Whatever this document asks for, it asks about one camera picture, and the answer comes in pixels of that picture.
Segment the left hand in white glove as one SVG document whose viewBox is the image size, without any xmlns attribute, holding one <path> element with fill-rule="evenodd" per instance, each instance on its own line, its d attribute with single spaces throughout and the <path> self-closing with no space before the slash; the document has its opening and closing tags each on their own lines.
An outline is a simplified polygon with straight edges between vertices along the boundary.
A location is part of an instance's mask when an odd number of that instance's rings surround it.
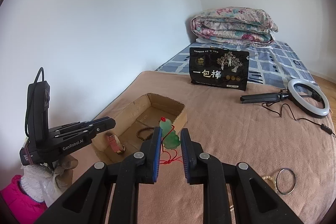
<svg viewBox="0 0 336 224">
<path fill-rule="evenodd" d="M 57 161 L 54 169 L 45 164 L 23 166 L 19 185 L 34 201 L 50 207 L 72 185 L 77 166 L 78 160 L 71 155 Z"/>
</svg>

